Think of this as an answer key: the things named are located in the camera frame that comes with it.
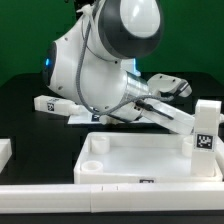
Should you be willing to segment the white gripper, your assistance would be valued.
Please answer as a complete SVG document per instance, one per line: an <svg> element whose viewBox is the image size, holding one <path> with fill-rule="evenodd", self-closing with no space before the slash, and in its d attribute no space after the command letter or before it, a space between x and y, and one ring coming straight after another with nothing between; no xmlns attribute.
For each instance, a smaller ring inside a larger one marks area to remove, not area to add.
<svg viewBox="0 0 224 224"><path fill-rule="evenodd" d="M141 115L173 132L189 135L195 118L179 109L155 99L140 100Z"/></svg>

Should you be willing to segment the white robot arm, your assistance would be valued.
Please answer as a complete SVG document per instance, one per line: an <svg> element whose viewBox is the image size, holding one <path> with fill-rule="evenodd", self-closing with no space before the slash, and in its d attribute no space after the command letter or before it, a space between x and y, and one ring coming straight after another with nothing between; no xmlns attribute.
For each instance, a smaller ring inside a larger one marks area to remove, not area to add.
<svg viewBox="0 0 224 224"><path fill-rule="evenodd" d="M168 104L191 93L184 79L140 77L134 61L151 54L163 31L159 0L95 0L53 41L44 62L45 85L56 94L100 114L101 121L133 122L145 117L188 135L194 117Z"/></svg>

